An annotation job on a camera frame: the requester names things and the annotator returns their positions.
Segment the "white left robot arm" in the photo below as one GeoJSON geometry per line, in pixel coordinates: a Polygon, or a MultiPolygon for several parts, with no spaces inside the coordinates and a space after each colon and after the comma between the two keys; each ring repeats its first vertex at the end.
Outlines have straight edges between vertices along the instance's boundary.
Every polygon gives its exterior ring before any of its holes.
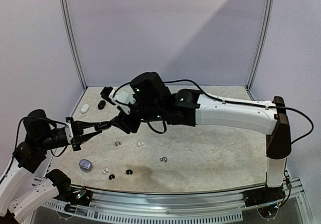
{"type": "Polygon", "coordinates": [[[46,160],[47,152],[57,148],[66,150],[71,146],[79,151],[81,145],[102,133],[101,123],[66,122],[47,118],[43,109],[36,109],[19,121],[26,136],[21,143],[15,142],[12,158],[1,175],[1,223],[23,223],[26,217],[46,201],[56,198],[73,206],[89,206],[93,192],[86,187],[71,187],[71,179],[61,170],[53,169],[33,189],[16,198],[23,183],[31,177],[46,160]]]}

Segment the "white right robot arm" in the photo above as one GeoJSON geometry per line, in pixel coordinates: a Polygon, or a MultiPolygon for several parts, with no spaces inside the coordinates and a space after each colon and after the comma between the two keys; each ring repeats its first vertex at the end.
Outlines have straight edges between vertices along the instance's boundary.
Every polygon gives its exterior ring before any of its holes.
{"type": "Polygon", "coordinates": [[[172,93],[156,72],[145,72],[129,86],[105,87],[101,97],[116,106],[119,114],[112,120],[127,134],[136,133],[141,123],[162,122],[163,126],[218,125],[260,132],[266,136],[266,186],[259,197],[270,202],[279,193],[286,159],[291,152],[291,133],[284,100],[252,101],[214,96],[200,86],[172,93]]]}

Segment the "glossy black earbud charging case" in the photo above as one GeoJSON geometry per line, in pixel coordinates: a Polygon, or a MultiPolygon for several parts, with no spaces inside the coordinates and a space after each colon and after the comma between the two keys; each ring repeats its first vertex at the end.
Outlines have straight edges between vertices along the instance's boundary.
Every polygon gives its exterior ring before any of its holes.
{"type": "Polygon", "coordinates": [[[109,121],[97,123],[94,127],[95,131],[104,131],[109,129],[112,124],[109,121]]]}

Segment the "small black case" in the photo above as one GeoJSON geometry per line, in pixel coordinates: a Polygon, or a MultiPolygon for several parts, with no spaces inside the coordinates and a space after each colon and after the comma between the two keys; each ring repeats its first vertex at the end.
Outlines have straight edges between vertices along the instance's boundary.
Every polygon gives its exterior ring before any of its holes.
{"type": "Polygon", "coordinates": [[[105,108],[105,106],[106,106],[106,101],[105,101],[105,100],[101,100],[101,101],[98,103],[97,108],[98,108],[99,110],[102,110],[102,109],[105,108]]]}

